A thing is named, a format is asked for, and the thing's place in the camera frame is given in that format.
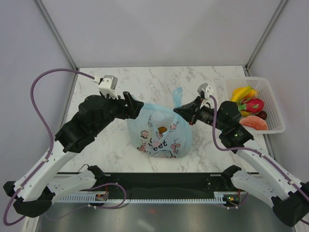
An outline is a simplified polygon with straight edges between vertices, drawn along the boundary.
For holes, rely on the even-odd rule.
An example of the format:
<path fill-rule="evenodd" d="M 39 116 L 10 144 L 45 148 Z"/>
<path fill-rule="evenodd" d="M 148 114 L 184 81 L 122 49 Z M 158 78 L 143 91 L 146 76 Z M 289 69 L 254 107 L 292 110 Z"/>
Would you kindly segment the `light blue plastic bag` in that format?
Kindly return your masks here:
<path fill-rule="evenodd" d="M 136 119 L 127 120 L 131 145 L 152 157 L 183 158 L 192 145 L 192 130 L 173 110 L 146 103 Z"/>

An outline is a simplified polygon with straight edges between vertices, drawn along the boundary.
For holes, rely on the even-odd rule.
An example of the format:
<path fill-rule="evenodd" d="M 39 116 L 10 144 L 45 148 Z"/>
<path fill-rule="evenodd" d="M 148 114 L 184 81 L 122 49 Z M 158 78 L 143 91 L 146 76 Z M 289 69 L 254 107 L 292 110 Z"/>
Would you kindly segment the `yellow fake banana bunch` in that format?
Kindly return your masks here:
<path fill-rule="evenodd" d="M 251 90 L 252 88 L 250 86 L 240 87 L 240 88 L 235 89 L 233 91 L 231 101 L 235 102 L 237 106 L 240 106 L 241 102 L 244 99 L 249 98 L 248 94 L 250 93 Z"/>

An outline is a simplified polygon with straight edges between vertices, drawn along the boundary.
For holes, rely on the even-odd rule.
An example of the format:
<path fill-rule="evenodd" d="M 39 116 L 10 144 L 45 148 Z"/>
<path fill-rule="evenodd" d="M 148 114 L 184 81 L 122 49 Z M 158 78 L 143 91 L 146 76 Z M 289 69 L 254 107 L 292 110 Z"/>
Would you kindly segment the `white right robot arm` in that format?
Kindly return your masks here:
<path fill-rule="evenodd" d="M 232 166 L 230 174 L 221 178 L 225 190 L 234 188 L 244 190 L 272 208 L 276 217 L 286 226 L 293 227 L 309 213 L 309 184 L 294 177 L 280 166 L 270 155 L 263 152 L 259 143 L 241 124 L 241 113 L 236 103 L 225 101 L 220 106 L 210 104 L 197 97 L 191 103 L 175 107 L 190 125 L 201 121 L 212 127 L 212 134 L 220 130 L 221 151 L 232 151 L 249 163 L 262 177 L 258 180 L 250 177 L 241 168 Z"/>

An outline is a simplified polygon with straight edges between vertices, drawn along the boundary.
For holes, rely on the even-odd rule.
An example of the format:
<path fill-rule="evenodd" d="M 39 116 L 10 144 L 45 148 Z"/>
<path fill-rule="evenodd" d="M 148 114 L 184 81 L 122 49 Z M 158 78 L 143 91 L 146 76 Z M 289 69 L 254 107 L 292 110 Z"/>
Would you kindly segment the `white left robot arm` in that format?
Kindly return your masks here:
<path fill-rule="evenodd" d="M 79 104 L 78 112 L 52 138 L 53 147 L 17 181 L 8 181 L 3 189 L 11 197 L 15 211 L 35 218 L 45 213 L 59 199 L 84 189 L 102 190 L 104 172 L 96 165 L 61 181 L 53 177 L 77 154 L 95 141 L 97 135 L 117 119 L 136 119 L 144 103 L 127 91 L 124 98 L 91 95 Z"/>

